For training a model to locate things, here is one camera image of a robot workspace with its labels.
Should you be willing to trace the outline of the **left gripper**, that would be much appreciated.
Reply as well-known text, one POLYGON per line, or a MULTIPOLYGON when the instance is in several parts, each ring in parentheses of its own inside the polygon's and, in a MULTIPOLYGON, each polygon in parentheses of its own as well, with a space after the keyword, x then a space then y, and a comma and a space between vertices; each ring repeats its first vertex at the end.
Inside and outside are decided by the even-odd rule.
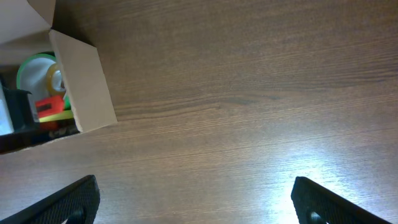
POLYGON ((1 85, 14 128, 12 134, 1 135, 1 154, 28 149, 80 133, 74 119, 57 121, 59 127, 53 131, 40 129, 40 123, 34 119, 34 104, 28 99, 31 96, 30 92, 17 89, 16 84, 7 81, 4 75, 1 75, 1 85))

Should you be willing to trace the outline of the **yellow highlighter pen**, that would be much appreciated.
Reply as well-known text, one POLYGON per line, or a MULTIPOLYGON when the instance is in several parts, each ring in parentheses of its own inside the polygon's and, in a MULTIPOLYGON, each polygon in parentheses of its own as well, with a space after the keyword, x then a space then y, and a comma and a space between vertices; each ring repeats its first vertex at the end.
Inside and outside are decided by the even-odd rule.
POLYGON ((39 113, 38 116, 39 116, 39 121, 41 123, 74 118, 72 110, 65 110, 60 113, 55 113, 55 114, 51 114, 51 115, 47 115, 47 116, 44 116, 42 113, 39 113))

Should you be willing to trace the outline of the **green tape roll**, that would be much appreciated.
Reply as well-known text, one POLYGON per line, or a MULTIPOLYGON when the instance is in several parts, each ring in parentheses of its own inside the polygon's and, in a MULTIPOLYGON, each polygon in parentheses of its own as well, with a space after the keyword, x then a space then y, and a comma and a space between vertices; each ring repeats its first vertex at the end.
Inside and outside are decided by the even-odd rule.
MULTIPOLYGON (((45 76, 49 67, 56 62, 53 52, 43 52, 29 57, 18 69, 17 88, 29 91, 34 102, 51 97, 45 86, 45 76)), ((65 102, 64 110, 69 110, 71 104, 67 91, 62 98, 65 102)))

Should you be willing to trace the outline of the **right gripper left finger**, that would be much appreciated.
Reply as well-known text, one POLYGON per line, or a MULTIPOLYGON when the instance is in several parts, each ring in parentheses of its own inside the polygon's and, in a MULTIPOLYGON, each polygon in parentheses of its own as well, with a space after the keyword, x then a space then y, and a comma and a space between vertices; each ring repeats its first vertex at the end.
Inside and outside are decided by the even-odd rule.
POLYGON ((94 175, 87 175, 39 202, 1 220, 3 224, 91 224, 100 205, 100 190, 94 175))

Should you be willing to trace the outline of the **red black stapler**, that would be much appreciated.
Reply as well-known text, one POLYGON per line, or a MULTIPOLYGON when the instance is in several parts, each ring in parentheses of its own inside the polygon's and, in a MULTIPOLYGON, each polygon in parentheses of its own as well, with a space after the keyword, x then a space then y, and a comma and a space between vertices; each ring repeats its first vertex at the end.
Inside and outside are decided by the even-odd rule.
MULTIPOLYGON (((64 106, 65 102, 60 95, 51 96, 35 102, 39 118, 59 114, 63 112, 64 106)), ((53 131, 58 129, 59 125, 56 121, 41 121, 39 127, 43 130, 53 131)))

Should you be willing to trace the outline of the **small yellow tape roll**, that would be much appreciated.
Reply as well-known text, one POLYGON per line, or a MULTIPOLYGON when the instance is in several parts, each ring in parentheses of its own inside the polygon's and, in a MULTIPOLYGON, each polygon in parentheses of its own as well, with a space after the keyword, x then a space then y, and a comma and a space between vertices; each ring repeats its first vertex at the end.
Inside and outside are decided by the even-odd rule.
POLYGON ((47 70, 45 76, 45 86, 50 96, 59 95, 61 97, 64 97, 64 95, 66 94, 62 74, 57 63, 51 65, 47 70))

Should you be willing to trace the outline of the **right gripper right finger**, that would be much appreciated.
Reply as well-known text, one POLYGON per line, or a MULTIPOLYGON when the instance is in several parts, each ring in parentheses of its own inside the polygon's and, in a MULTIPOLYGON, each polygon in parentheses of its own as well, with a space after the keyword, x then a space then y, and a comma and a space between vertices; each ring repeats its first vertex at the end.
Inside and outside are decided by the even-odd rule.
POLYGON ((296 177, 291 192, 300 224, 390 224, 306 177, 296 177))

